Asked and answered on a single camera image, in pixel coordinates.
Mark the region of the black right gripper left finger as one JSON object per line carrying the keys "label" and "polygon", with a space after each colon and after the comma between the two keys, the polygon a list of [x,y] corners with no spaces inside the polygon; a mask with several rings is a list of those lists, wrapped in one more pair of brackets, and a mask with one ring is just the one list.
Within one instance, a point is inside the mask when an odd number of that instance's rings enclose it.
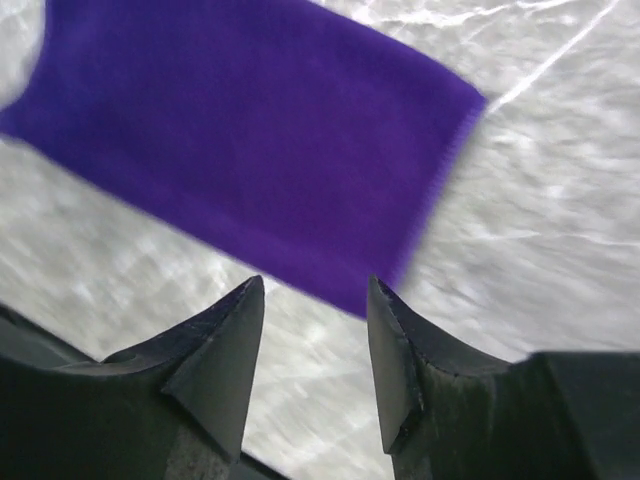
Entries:
{"label": "black right gripper left finger", "polygon": [[5,479],[225,479],[241,456],[264,319],[254,276],[95,361],[1,310]]}

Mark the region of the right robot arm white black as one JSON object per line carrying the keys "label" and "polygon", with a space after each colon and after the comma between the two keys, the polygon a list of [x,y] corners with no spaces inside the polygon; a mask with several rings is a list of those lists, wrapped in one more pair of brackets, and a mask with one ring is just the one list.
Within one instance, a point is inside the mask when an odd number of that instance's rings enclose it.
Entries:
{"label": "right robot arm white black", "polygon": [[[244,453],[264,318],[252,277],[101,362],[1,310],[5,479],[273,479]],[[487,355],[380,279],[368,341],[383,449],[398,479],[635,479],[639,356]]]}

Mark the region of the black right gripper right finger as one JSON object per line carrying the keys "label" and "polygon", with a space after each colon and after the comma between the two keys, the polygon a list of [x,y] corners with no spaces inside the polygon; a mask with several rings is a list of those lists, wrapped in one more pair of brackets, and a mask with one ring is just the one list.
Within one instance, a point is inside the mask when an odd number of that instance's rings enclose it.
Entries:
{"label": "black right gripper right finger", "polygon": [[635,479],[639,356],[509,363],[414,312],[378,278],[367,327],[383,450],[398,479]]}

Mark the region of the purple towel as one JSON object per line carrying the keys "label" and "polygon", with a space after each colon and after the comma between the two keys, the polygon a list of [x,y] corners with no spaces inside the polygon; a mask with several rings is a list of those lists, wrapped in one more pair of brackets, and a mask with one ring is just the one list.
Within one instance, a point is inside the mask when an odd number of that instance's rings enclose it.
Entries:
{"label": "purple towel", "polygon": [[355,315],[403,277],[485,107],[422,53],[309,1],[50,1],[1,130]]}

